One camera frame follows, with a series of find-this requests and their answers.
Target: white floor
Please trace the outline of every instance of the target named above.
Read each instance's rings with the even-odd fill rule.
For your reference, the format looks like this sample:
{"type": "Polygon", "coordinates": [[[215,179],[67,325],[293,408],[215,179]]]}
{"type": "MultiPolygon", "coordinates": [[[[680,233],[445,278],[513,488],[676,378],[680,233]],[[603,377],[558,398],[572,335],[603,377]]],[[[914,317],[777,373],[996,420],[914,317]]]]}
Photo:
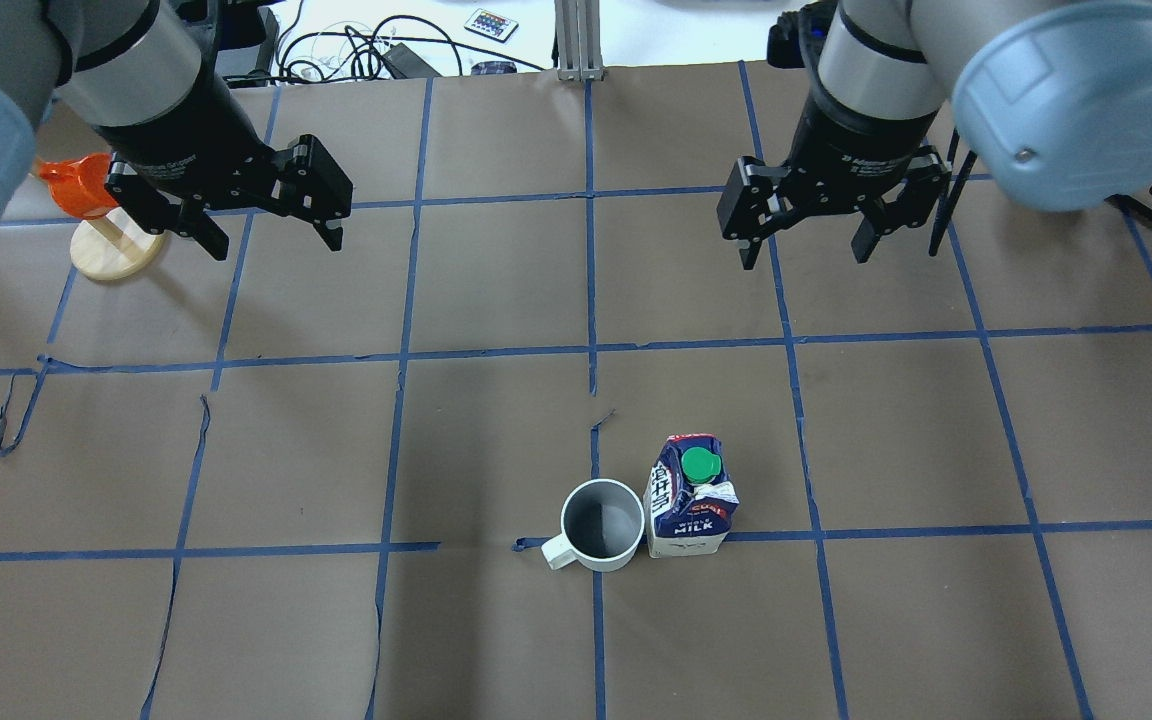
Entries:
{"type": "MultiPolygon", "coordinates": [[[[602,62],[605,65],[690,65],[721,63],[730,60],[764,59],[767,28],[780,13],[799,8],[806,0],[604,0],[602,62]]],[[[300,0],[283,0],[271,6],[279,23],[287,26],[296,17],[300,0]]],[[[357,3],[351,0],[303,0],[301,22],[291,37],[316,31],[340,31],[347,22],[374,26],[394,14],[417,15],[439,24],[453,40],[498,50],[500,53],[548,68],[554,41],[554,8],[547,0],[381,0],[357,3]],[[517,20],[518,28],[508,41],[468,32],[465,20],[483,8],[517,20]]],[[[382,29],[403,36],[435,37],[433,29],[410,20],[394,20],[382,29]]],[[[347,53],[339,38],[324,37],[303,41],[291,58],[328,61],[347,53]]],[[[450,50],[422,44],[417,53],[439,73],[456,74],[450,50]]],[[[490,55],[462,53],[465,73],[490,55]]]]}

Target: white cup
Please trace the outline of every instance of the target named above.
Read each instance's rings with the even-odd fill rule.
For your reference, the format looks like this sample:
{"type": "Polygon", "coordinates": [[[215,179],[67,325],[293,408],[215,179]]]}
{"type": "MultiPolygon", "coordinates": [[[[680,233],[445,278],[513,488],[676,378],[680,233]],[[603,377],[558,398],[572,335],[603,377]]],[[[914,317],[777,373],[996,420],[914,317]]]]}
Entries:
{"type": "Polygon", "coordinates": [[[559,533],[540,547],[550,569],[573,560],[596,573],[626,568],[645,525],[643,502],[624,483],[596,478],[574,488],[558,516],[559,533]]]}

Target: cable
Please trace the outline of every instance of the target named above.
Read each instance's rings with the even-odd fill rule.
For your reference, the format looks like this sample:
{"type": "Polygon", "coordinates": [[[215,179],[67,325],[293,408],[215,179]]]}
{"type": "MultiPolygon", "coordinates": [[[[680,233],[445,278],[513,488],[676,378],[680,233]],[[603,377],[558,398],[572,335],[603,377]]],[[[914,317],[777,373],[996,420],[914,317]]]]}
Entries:
{"type": "MultiPolygon", "coordinates": [[[[282,73],[287,73],[287,60],[285,60],[285,59],[291,54],[293,50],[296,50],[297,45],[301,45],[302,41],[310,40],[310,38],[319,36],[319,35],[323,35],[323,36],[326,36],[326,37],[344,37],[346,36],[344,32],[320,32],[320,33],[306,33],[306,35],[302,35],[301,37],[294,38],[294,40],[291,40],[291,44],[288,44],[288,46],[287,46],[287,51],[285,52],[283,60],[280,61],[280,70],[282,70],[282,73]]],[[[439,44],[439,45],[448,45],[448,41],[445,40],[442,37],[407,37],[407,36],[394,36],[394,37],[385,38],[385,40],[393,40],[393,41],[435,41],[435,44],[439,44]]],[[[475,46],[475,45],[468,45],[464,41],[452,41],[450,45],[461,47],[462,50],[471,51],[471,53],[482,53],[484,55],[491,55],[493,58],[500,58],[502,60],[509,60],[513,63],[522,65],[522,67],[531,68],[531,69],[535,69],[535,70],[545,70],[545,69],[547,69],[547,68],[541,67],[540,65],[530,63],[530,61],[526,61],[524,59],[515,58],[513,55],[506,55],[505,53],[500,53],[500,51],[498,51],[498,50],[486,50],[486,47],[479,47],[479,46],[475,46]]]]}
{"type": "MultiPolygon", "coordinates": [[[[314,83],[380,79],[382,77],[381,73],[393,74],[389,61],[385,59],[384,54],[387,53],[387,51],[389,51],[396,41],[433,41],[438,45],[449,46],[452,48],[452,54],[456,58],[457,74],[461,74],[461,76],[465,74],[465,63],[463,63],[461,58],[461,50],[468,50],[471,51],[471,53],[479,53],[492,58],[509,60],[513,63],[522,65],[522,67],[541,70],[541,73],[545,70],[545,68],[540,65],[529,63],[526,60],[499,53],[497,50],[486,50],[486,47],[477,47],[468,45],[464,41],[453,40],[452,36],[448,36],[441,26],[430,22],[430,20],[416,17],[416,15],[391,15],[388,18],[380,20],[374,28],[364,26],[370,32],[361,31],[361,29],[358,29],[355,24],[346,22],[344,26],[340,29],[340,31],[328,31],[328,29],[324,28],[320,29],[320,31],[303,33],[291,38],[290,41],[287,41],[287,38],[291,36],[291,30],[301,21],[303,8],[305,8],[305,0],[301,0],[301,3],[297,5],[296,18],[291,21],[291,25],[278,37],[275,45],[278,50],[278,53],[275,53],[276,71],[270,73],[257,70],[248,74],[241,74],[241,76],[227,76],[225,77],[225,82],[265,81],[283,82],[288,83],[288,85],[314,85],[314,83]],[[434,31],[442,37],[381,35],[385,26],[396,23],[399,20],[411,20],[412,22],[425,24],[425,26],[433,28],[434,31]],[[314,55],[317,41],[319,41],[323,37],[344,38],[342,50],[347,50],[347,52],[343,58],[340,56],[340,51],[336,55],[334,55],[334,58],[314,55]],[[310,56],[291,60],[291,53],[303,41],[311,41],[310,56]]],[[[338,26],[338,24],[340,23],[333,23],[329,24],[329,26],[338,26]]]]}
{"type": "Polygon", "coordinates": [[[394,20],[412,20],[414,22],[424,23],[426,24],[426,26],[434,28],[438,31],[438,33],[441,35],[445,38],[445,40],[447,40],[447,44],[452,46],[452,54],[456,55],[456,74],[458,76],[463,76],[463,74],[465,74],[465,65],[461,63],[461,51],[457,50],[456,41],[452,39],[450,35],[447,35],[447,31],[445,31],[445,29],[437,26],[434,23],[429,22],[429,20],[417,18],[416,15],[389,15],[388,18],[380,20],[379,23],[376,23],[376,29],[374,31],[372,31],[371,36],[376,37],[377,35],[379,35],[380,28],[387,26],[387,24],[394,22],[394,20]]]}
{"type": "MultiPolygon", "coordinates": [[[[301,0],[300,3],[296,5],[296,17],[291,18],[291,24],[289,24],[282,33],[279,33],[278,40],[274,41],[275,56],[278,56],[279,47],[283,46],[283,40],[287,40],[287,36],[291,35],[291,30],[297,25],[297,23],[301,22],[301,13],[303,12],[305,12],[305,0],[301,0]]],[[[287,60],[287,55],[282,55],[282,59],[279,60],[279,65],[282,65],[285,60],[287,60]]]]}

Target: black cable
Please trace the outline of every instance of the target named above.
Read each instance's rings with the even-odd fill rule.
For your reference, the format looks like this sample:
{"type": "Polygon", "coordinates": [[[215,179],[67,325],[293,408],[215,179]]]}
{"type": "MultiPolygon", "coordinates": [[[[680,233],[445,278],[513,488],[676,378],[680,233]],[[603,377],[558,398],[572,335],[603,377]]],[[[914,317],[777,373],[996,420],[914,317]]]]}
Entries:
{"type": "MultiPolygon", "coordinates": [[[[279,35],[278,45],[275,47],[282,46],[287,37],[291,35],[291,29],[301,20],[301,13],[305,6],[305,0],[301,0],[297,6],[296,18],[291,21],[291,25],[288,26],[282,35],[279,35]]],[[[509,60],[513,63],[522,65],[522,67],[531,68],[535,70],[543,70],[545,68],[536,63],[529,63],[526,60],[520,58],[513,58],[511,55],[506,55],[505,53],[499,53],[497,50],[486,50],[486,47],[477,47],[473,45],[468,45],[464,41],[453,40],[442,28],[437,26],[435,23],[430,22],[430,20],[416,17],[416,15],[391,15],[388,18],[380,20],[379,24],[372,29],[370,33],[362,32],[357,26],[344,26],[342,31],[320,31],[320,32],[306,32],[301,36],[291,38],[287,46],[282,47],[282,53],[275,55],[275,63],[278,71],[268,73],[248,73],[243,76],[228,76],[225,77],[227,82],[252,82],[252,81],[268,81],[268,82],[285,82],[289,85],[313,85],[314,83],[329,83],[329,82],[349,82],[349,81],[372,81],[381,78],[381,70],[389,70],[393,74],[393,69],[389,61],[385,59],[381,51],[381,44],[392,45],[394,41],[433,41],[438,45],[447,45],[452,48],[452,53],[456,56],[456,68],[457,74],[465,74],[465,65],[461,59],[460,51],[468,50],[472,53],[482,53],[484,55],[490,55],[493,58],[499,58],[502,60],[509,60]],[[415,20],[426,26],[434,28],[439,35],[442,37],[408,37],[408,36],[391,36],[381,37],[380,31],[385,24],[397,22],[397,20],[415,20]],[[311,59],[296,59],[289,61],[291,58],[291,52],[296,50],[297,45],[301,45],[305,40],[314,40],[319,37],[343,37],[349,44],[349,53],[340,60],[340,65],[333,70],[326,70],[323,65],[317,63],[317,61],[311,59]],[[308,68],[314,73],[313,78],[303,77],[302,74],[297,74],[297,68],[308,68]]]]}
{"type": "MultiPolygon", "coordinates": [[[[291,18],[291,24],[289,24],[283,32],[280,32],[278,40],[274,41],[274,55],[278,55],[278,50],[283,46],[283,40],[287,40],[287,36],[291,35],[291,30],[297,25],[297,23],[301,22],[301,13],[303,12],[305,12],[305,0],[300,1],[296,6],[296,17],[291,18]]],[[[283,54],[282,58],[278,59],[279,67],[282,67],[285,61],[287,61],[287,54],[283,54]]]]}
{"type": "MultiPolygon", "coordinates": [[[[287,46],[287,51],[285,52],[285,56],[290,55],[291,51],[296,50],[296,46],[301,45],[302,41],[312,40],[312,38],[319,37],[319,36],[324,36],[324,37],[344,37],[346,33],[344,32],[339,32],[339,31],[328,31],[328,32],[311,32],[311,33],[302,35],[301,37],[294,38],[294,40],[291,40],[291,44],[289,44],[287,46]]],[[[396,36],[396,37],[388,38],[388,40],[393,40],[393,41],[435,41],[435,44],[439,44],[439,45],[447,45],[448,44],[448,41],[444,40],[442,37],[406,37],[406,36],[396,36]]],[[[545,70],[545,69],[547,69],[547,68],[541,67],[540,65],[529,63],[529,61],[526,61],[524,59],[515,58],[513,55],[506,55],[505,53],[500,53],[500,51],[497,51],[497,50],[486,50],[486,47],[479,47],[479,46],[475,46],[475,45],[468,45],[464,41],[452,41],[452,45],[457,46],[457,47],[462,47],[462,50],[471,51],[471,53],[482,53],[484,55],[492,55],[493,58],[500,58],[502,60],[509,60],[513,63],[523,65],[524,67],[531,68],[531,69],[535,69],[535,70],[545,70]]],[[[282,69],[285,69],[283,63],[280,63],[280,67],[282,67],[282,69]]]]}
{"type": "Polygon", "coordinates": [[[380,28],[387,26],[387,24],[394,22],[394,20],[412,20],[414,22],[429,24],[429,26],[434,28],[438,33],[447,40],[447,44],[452,46],[452,54],[456,55],[456,74],[458,76],[463,76],[463,74],[465,74],[465,65],[461,63],[461,51],[457,50],[456,41],[452,39],[450,35],[447,35],[445,29],[437,26],[434,23],[429,22],[429,20],[417,18],[416,15],[389,15],[388,18],[380,20],[379,23],[376,23],[376,28],[372,28],[371,37],[376,38],[380,35],[380,28]]]}

